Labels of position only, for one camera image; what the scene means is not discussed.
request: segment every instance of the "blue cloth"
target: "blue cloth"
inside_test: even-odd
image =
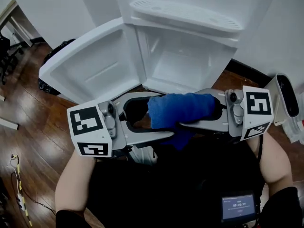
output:
[[[195,133],[177,128],[176,123],[211,116],[215,108],[215,101],[214,97],[209,94],[168,94],[163,97],[151,97],[148,108],[152,129],[169,128],[175,132],[172,139],[162,144],[172,144],[180,151]]]

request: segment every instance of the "display screen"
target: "display screen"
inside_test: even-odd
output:
[[[233,219],[255,213],[253,195],[222,198],[223,219]]]

